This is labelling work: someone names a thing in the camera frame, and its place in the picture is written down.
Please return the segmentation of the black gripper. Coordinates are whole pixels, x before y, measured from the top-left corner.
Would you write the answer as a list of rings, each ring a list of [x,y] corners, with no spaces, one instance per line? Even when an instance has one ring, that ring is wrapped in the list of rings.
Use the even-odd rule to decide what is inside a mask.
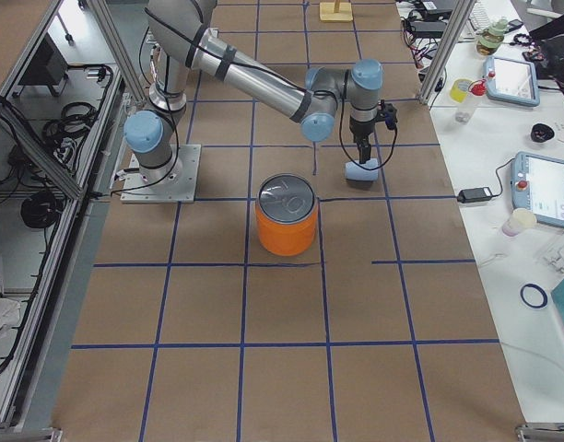
[[[359,121],[354,117],[349,118],[349,131],[352,133],[353,142],[358,143],[358,163],[365,165],[370,160],[371,145],[370,135],[374,132],[376,118]]]

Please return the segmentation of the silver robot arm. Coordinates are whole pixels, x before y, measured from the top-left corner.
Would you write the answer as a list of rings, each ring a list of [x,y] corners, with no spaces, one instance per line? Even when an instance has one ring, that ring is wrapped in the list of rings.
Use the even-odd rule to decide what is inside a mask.
[[[300,125],[308,140],[328,138],[350,104],[349,130],[359,158],[349,160],[349,180],[374,181],[381,164],[371,155],[370,135],[382,121],[379,108],[382,65],[374,59],[357,61],[347,70],[312,68],[299,87],[259,64],[210,30],[214,1],[151,1],[147,4],[149,28],[160,48],[157,77],[149,90],[151,102],[174,109],[184,98],[187,76],[203,71],[286,115]]]

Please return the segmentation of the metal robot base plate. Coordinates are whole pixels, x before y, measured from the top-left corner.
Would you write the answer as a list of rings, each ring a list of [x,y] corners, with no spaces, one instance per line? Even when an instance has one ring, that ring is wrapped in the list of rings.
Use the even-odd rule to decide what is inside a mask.
[[[195,199],[200,145],[170,145],[178,153],[175,166],[168,164],[160,169],[145,169],[139,166],[135,154],[131,155],[129,167],[137,171],[126,175],[125,192],[120,200],[125,204],[193,203]]]

